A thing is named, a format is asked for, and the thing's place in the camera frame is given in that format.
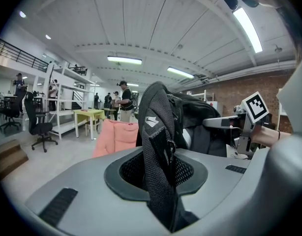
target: ceiling beam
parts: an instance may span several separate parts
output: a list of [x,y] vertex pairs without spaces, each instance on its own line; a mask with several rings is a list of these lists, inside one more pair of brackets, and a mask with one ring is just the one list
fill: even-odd
[[177,57],[168,54],[159,53],[157,51],[152,51],[149,49],[143,49],[139,47],[123,46],[123,45],[90,45],[90,46],[76,47],[75,52],[77,53],[119,52],[119,53],[139,55],[142,57],[148,57],[148,58],[153,58],[156,60],[168,62],[172,66],[174,65],[177,66],[176,68],[189,68],[189,70],[193,71],[194,73],[200,73],[210,78],[214,77],[210,72],[205,71],[204,69],[193,63],[184,61],[182,59],[179,59]]
[[[39,11],[41,11],[42,9],[44,9],[45,7],[47,7],[48,5],[50,5],[51,3],[53,3],[56,0],[46,0],[45,2],[42,3],[42,5],[36,10],[36,13],[38,13]],[[221,20],[223,20],[223,22],[229,27],[229,29],[232,30],[232,32],[236,35],[236,37],[240,40],[240,42],[242,43],[242,45],[244,46],[245,50],[248,53],[248,56],[251,60],[251,62],[253,63],[254,66],[257,66],[255,57],[253,55],[253,52],[250,48],[250,45],[247,41],[247,39],[244,37],[244,35],[242,34],[242,32],[238,29],[238,27],[228,18],[228,16],[226,14],[224,14],[222,12],[222,10],[217,7],[213,2],[211,2],[210,0],[196,0],[199,3],[201,3],[202,5],[204,5],[205,7],[207,7],[209,10],[211,10],[213,13],[215,13]]]

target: office chair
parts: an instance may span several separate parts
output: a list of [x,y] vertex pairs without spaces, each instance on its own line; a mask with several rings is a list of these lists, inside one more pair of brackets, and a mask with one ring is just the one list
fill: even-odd
[[23,100],[24,96],[26,95],[26,92],[21,92],[16,100],[14,102],[10,103],[10,108],[3,106],[0,107],[0,114],[5,115],[5,119],[8,119],[8,122],[4,123],[3,125],[0,125],[0,130],[2,127],[4,127],[3,131],[5,133],[5,130],[7,127],[15,126],[17,130],[19,130],[19,126],[21,126],[21,123],[18,121],[14,121],[13,118],[17,118],[20,115],[20,103]]
[[44,152],[47,152],[45,148],[45,142],[52,142],[58,145],[55,140],[52,140],[51,136],[47,133],[53,129],[53,124],[50,122],[44,122],[46,112],[39,112],[36,114],[35,106],[33,103],[33,94],[27,93],[27,98],[24,100],[25,109],[29,117],[29,133],[31,135],[39,135],[36,143],[32,144],[32,150],[35,150],[34,146],[43,143]]

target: yellow table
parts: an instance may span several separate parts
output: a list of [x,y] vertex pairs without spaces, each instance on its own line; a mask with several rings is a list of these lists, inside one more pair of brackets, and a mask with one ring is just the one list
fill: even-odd
[[76,137],[79,137],[79,128],[78,124],[84,120],[90,119],[90,132],[91,132],[91,140],[94,140],[93,137],[93,120],[95,118],[99,118],[104,120],[105,114],[104,110],[99,109],[87,109],[87,110],[74,110],[74,123],[76,129]]

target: backpack logo patch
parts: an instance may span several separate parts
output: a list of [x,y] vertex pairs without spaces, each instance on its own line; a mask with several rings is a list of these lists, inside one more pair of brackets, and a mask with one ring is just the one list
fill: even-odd
[[156,117],[148,117],[148,116],[145,118],[145,122],[152,128],[159,123],[159,121],[156,120]]

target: black mesh backpack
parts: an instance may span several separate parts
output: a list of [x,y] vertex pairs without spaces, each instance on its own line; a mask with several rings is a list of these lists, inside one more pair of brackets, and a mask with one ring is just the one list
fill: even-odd
[[[175,149],[226,156],[222,133],[212,133],[202,125],[205,118],[216,117],[218,112],[209,104],[189,95],[172,94],[161,82],[150,85],[142,96],[137,138],[137,146],[143,146],[142,185],[150,195],[150,210],[171,232],[196,220],[183,210],[176,192],[176,187],[192,176],[193,167],[174,157]],[[190,146],[183,137],[184,129],[192,139]]]

